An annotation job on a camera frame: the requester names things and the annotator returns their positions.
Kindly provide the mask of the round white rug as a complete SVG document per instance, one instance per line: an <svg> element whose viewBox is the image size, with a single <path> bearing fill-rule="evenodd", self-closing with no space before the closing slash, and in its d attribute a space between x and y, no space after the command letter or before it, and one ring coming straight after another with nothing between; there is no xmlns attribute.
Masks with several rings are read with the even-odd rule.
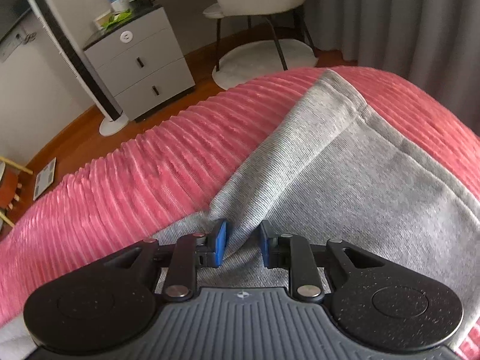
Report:
<svg viewBox="0 0 480 360"><path fill-rule="evenodd" d="M279 42L289 69L317 65L318 58L305 43L295 39L281 39ZM213 69L212 79L222 89L230 89L276 72L283 72L283 67L274 41L255 41L236 47L221 57L220 70Z"/></svg>

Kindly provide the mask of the green packet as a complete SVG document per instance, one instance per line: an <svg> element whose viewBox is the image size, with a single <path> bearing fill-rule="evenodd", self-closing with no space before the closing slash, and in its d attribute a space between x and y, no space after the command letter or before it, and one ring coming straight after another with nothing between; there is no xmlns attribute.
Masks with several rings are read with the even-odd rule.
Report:
<svg viewBox="0 0 480 360"><path fill-rule="evenodd" d="M100 28L107 30L108 28L125 21L131 15L131 10L125 10L122 12L110 12L103 19L103 22L100 24Z"/></svg>

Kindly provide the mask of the grey drawer cabinet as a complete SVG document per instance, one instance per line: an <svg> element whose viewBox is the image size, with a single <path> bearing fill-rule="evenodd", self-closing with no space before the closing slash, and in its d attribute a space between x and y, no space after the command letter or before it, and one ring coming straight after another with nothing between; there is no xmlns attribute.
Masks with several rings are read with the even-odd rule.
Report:
<svg viewBox="0 0 480 360"><path fill-rule="evenodd" d="M139 119L195 86L163 7L148 7L106 33L84 53L123 113Z"/></svg>

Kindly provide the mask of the white tower fan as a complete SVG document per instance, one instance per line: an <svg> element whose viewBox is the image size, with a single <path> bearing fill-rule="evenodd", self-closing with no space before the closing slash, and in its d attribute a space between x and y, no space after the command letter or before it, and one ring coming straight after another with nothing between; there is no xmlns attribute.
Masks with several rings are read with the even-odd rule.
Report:
<svg viewBox="0 0 480 360"><path fill-rule="evenodd" d="M104 119L99 126L100 135L110 137L117 134L128 124L128 117L69 32L53 0L28 0L28 4L80 86L102 112Z"/></svg>

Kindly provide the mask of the grey pants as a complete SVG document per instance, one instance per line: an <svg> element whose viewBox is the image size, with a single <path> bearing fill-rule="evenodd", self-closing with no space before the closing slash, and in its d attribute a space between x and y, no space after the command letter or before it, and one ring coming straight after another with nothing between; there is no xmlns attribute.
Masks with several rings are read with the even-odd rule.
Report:
<svg viewBox="0 0 480 360"><path fill-rule="evenodd" d="M374 69L191 106L1 243L3 359L456 359L478 319L479 139Z"/></svg>

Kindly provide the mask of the pink ribbed bedspread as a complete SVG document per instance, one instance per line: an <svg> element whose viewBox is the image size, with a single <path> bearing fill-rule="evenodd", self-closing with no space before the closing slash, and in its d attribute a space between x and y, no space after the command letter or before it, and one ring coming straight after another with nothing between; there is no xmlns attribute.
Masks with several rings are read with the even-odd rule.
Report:
<svg viewBox="0 0 480 360"><path fill-rule="evenodd" d="M33 205L1 243L1 357L36 346L22 316L46 282L154 236L231 223L203 284L277 286L262 220L340 238L445 283L479 319L479 138L409 81L367 67L304 68L199 102L95 159Z"/></svg>

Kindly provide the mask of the white bathroom scale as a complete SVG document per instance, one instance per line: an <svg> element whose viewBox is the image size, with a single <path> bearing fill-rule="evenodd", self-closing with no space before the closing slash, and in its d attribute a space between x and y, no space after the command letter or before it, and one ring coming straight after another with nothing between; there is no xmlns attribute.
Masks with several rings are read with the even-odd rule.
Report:
<svg viewBox="0 0 480 360"><path fill-rule="evenodd" d="M49 186L51 186L55 179L55 167L57 158L53 158L49 163L38 172L35 179L35 186L33 190L32 199L34 201L43 194Z"/></svg>

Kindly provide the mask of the wooden tiered side stand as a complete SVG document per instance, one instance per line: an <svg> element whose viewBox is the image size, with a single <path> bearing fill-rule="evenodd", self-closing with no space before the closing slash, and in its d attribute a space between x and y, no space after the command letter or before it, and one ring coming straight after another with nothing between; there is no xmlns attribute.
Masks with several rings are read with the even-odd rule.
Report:
<svg viewBox="0 0 480 360"><path fill-rule="evenodd" d="M13 201L18 202L20 196L17 191L22 189L22 184L19 183L19 175L12 169L33 174L33 170L26 166L20 165L9 158L1 157L1 220L9 225L11 228L15 227L15 224L7 217L7 211L13 207Z"/></svg>

